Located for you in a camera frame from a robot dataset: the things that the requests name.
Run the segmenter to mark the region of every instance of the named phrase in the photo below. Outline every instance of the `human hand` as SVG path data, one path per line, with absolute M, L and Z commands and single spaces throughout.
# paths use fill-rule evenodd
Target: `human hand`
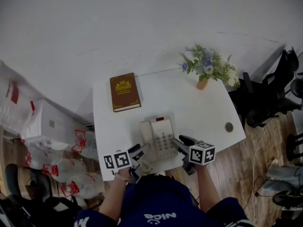
M 120 176 L 122 176 L 122 177 L 125 177 L 125 178 L 127 178 L 127 179 L 130 179 L 131 176 L 130 176 L 130 174 L 129 174 L 129 169 L 130 169 L 130 167 L 120 169 L 120 170 L 118 171 L 118 174 L 119 174 Z

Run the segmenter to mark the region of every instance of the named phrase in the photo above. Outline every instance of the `book cover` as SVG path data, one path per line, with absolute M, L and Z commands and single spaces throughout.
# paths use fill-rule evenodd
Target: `book cover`
M 114 112 L 141 107 L 133 73 L 111 78 L 110 89 Z

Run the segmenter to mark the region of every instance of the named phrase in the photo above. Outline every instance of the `white table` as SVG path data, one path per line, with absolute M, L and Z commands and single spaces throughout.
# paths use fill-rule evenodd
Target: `white table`
M 103 179 L 114 176 L 106 169 L 103 155 L 126 150 L 140 143 L 139 122 L 169 115 L 175 137 L 180 134 L 203 140 L 221 151 L 245 138 L 245 133 L 233 103 L 219 81 L 209 80 L 203 91 L 181 70 L 168 70 L 136 77 L 142 107 L 113 112 L 110 84 L 99 82 L 93 88 L 94 121 L 98 156 Z M 231 122 L 228 133 L 225 124 Z M 154 171 L 164 171 L 183 164 L 183 155 L 158 161 Z

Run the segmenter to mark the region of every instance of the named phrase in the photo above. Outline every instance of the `white plastic bag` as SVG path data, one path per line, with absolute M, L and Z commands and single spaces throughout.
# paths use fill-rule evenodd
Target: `white plastic bag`
M 0 125 L 20 133 L 33 115 L 32 102 L 14 83 L 0 78 Z
M 66 197 L 74 195 L 77 198 L 91 199 L 105 192 L 105 184 L 102 176 L 97 173 L 76 174 L 61 190 Z
M 50 148 L 40 148 L 33 143 L 25 142 L 27 147 L 24 166 L 32 169 L 43 169 L 44 164 L 50 164 L 62 157 L 63 151 L 55 151 Z
M 81 160 L 59 158 L 51 164 L 43 165 L 43 173 L 51 175 L 53 179 L 60 183 L 65 183 L 75 174 L 86 173 L 87 167 Z
M 76 145 L 71 150 L 88 159 L 99 161 L 95 133 L 91 131 L 76 131 L 76 135 Z

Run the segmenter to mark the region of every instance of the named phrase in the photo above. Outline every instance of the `wooden floor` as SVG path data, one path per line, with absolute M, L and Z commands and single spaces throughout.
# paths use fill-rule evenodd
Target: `wooden floor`
M 245 207 L 252 190 L 252 165 L 254 152 L 264 128 L 250 128 L 246 126 L 246 139 L 223 150 L 216 155 L 215 163 L 209 164 L 208 169 L 221 198 L 235 197 L 241 206 Z M 255 190 L 266 179 L 266 172 L 271 161 L 276 158 L 281 165 L 287 164 L 285 143 L 288 134 L 295 134 L 295 126 L 290 113 L 280 114 L 279 119 L 270 121 L 257 150 L 255 161 Z M 18 145 L 4 144 L 5 164 L 22 164 L 24 148 Z M 86 162 L 92 171 L 98 171 L 98 165 L 93 161 Z M 194 197 L 198 197 L 197 177 L 188 176 L 181 167 L 170 170 L 167 174 L 174 175 L 176 180 L 188 186 Z M 54 185 L 54 195 L 58 194 Z M 260 227 L 271 227 L 280 216 L 281 209 L 274 205 L 271 198 L 255 198 L 256 222 Z M 253 205 L 250 199 L 245 212 L 253 220 Z

